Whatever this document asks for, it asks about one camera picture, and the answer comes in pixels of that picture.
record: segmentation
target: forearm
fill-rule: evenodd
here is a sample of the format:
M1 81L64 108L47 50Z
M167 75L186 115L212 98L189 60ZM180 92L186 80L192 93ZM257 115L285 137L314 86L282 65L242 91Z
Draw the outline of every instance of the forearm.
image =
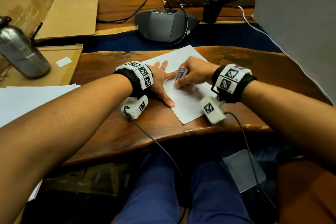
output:
M77 152L132 92L119 74L79 87L0 129L0 223L7 223L54 166Z
M241 102L267 125L329 169L336 170L336 109L318 100L258 81Z

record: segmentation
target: bottle cap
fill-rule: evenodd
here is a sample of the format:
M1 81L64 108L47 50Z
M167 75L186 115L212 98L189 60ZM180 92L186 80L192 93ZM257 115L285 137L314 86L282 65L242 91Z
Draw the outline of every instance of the bottle cap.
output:
M8 16L0 16L0 28L8 26L8 24L12 21L12 18Z

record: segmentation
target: person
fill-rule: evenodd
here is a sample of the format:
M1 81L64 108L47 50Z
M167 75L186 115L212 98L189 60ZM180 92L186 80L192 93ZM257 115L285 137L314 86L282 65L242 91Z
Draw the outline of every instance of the person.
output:
M163 62L161 67L159 63L149 66L154 82L151 90L173 107L175 103L165 93L163 81L175 78L177 72L165 73L167 63ZM195 57L189 57L182 66L189 74L175 82L177 88L203 82L212 84L212 76L219 67ZM0 128L0 223L14 222L39 181L75 154L132 90L126 76L112 74L62 95ZM239 99L306 156L336 173L334 107L257 80L242 89ZM157 162L147 165L145 175L139 178L117 223L174 223L179 220L176 195L172 192L173 169L162 154L154 158ZM204 164L196 172L191 186L194 193L191 222L251 223L223 163ZM168 185L161 184L160 177L150 180L160 171ZM148 193L151 188L155 193ZM138 219L134 219L130 211L136 211Z

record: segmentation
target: black plant pot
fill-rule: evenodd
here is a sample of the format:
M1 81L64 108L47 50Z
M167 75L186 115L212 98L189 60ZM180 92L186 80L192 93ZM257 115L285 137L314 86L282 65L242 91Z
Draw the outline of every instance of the black plant pot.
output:
M203 6L203 22L215 23L219 13L223 7L223 2L215 1L210 2L208 5Z

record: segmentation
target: metal water bottle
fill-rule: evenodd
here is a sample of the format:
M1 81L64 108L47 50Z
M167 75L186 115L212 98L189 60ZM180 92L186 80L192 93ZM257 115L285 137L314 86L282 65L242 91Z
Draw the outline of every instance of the metal water bottle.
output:
M28 79L46 75L50 64L21 29L9 25L12 19L0 16L0 54Z

